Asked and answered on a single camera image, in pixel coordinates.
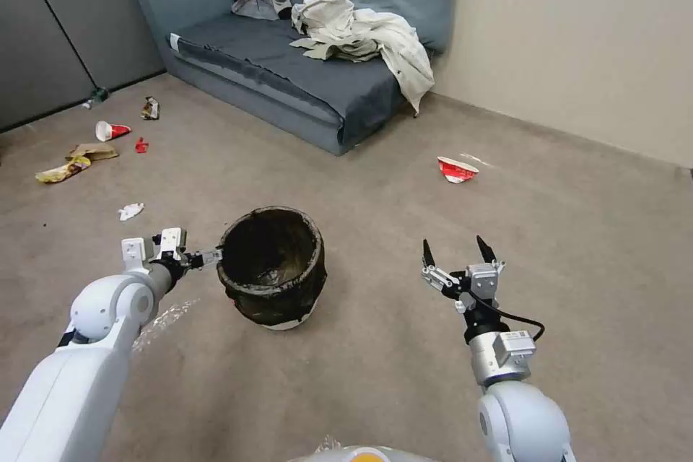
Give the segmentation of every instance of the couch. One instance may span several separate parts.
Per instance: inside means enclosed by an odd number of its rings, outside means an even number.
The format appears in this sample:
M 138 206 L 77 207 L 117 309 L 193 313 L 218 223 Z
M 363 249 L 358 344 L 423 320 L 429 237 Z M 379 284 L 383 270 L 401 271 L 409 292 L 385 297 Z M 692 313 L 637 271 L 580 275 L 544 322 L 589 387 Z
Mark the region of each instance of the couch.
M 431 53 L 445 50 L 453 0 L 352 1 L 404 16 Z M 307 58 L 289 46 L 300 35 L 287 20 L 237 16 L 232 0 L 138 2 L 170 74 L 332 154 L 367 138 L 404 103 L 382 59 Z

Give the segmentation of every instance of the red paper cup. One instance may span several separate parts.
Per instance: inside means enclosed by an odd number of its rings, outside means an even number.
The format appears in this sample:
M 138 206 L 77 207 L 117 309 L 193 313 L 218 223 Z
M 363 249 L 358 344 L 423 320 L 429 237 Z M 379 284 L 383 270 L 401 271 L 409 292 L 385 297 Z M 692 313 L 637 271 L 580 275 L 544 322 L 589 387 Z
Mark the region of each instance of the red paper cup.
M 132 128 L 125 125 L 112 125 L 105 121 L 96 123 L 96 138 L 101 142 L 110 141 L 121 135 L 129 134 Z
M 463 183 L 479 173 L 479 170 L 474 166 L 447 157 L 438 157 L 438 166 L 440 166 L 440 172 L 448 179 L 448 182 L 453 184 Z

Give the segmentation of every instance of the gray partition wall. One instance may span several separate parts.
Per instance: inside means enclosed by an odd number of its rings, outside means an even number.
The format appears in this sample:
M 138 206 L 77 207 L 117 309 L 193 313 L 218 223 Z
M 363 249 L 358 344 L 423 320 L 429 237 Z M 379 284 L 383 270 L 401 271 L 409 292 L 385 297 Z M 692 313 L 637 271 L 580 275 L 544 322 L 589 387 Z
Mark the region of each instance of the gray partition wall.
M 163 70 L 136 0 L 48 0 L 88 72 L 113 89 Z
M 43 0 L 0 0 L 0 130 L 83 100 L 87 73 Z
M 0 131 L 163 71 L 136 0 L 0 0 Z

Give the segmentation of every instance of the trash can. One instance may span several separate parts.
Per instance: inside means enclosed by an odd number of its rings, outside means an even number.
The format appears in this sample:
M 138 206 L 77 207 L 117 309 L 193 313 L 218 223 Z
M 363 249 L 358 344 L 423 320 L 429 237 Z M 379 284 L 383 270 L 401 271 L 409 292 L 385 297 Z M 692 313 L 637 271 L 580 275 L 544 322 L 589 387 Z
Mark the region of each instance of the trash can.
M 246 318 L 288 330 L 310 316 L 327 272 L 323 238 L 308 215 L 282 206 L 256 209 L 226 230 L 219 247 L 219 280 Z

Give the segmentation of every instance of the wall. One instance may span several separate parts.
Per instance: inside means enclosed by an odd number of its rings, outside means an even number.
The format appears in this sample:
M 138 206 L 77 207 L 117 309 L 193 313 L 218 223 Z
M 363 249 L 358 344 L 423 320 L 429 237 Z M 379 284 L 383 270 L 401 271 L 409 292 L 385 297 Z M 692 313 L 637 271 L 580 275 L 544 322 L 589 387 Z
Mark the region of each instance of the wall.
M 693 0 L 457 0 L 435 91 L 693 166 Z
M 163 70 L 137 0 L 0 0 L 0 131 Z
M 94 88 L 43 0 L 0 0 L 0 128 L 83 100 Z

